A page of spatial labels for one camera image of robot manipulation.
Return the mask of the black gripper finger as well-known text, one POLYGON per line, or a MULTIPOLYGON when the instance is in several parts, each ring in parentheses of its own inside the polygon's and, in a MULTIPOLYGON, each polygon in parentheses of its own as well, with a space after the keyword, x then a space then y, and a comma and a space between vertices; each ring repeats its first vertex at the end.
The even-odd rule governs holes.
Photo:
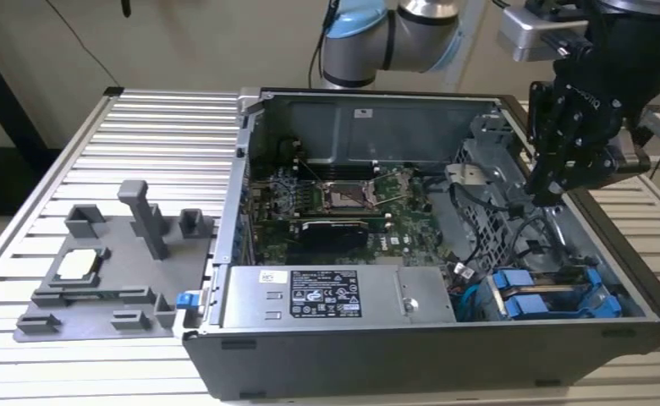
POLYGON ((551 171, 549 169, 549 119, 555 106, 553 96, 553 83, 534 81, 529 91, 527 111, 527 140, 534 150, 534 166, 527 178, 525 191, 531 196, 531 203, 537 207, 549 207, 555 201, 554 194, 549 191, 551 171))
POLYGON ((570 190, 593 180, 596 152, 578 145, 578 128, 554 129, 549 135, 549 203, 558 204, 570 190))

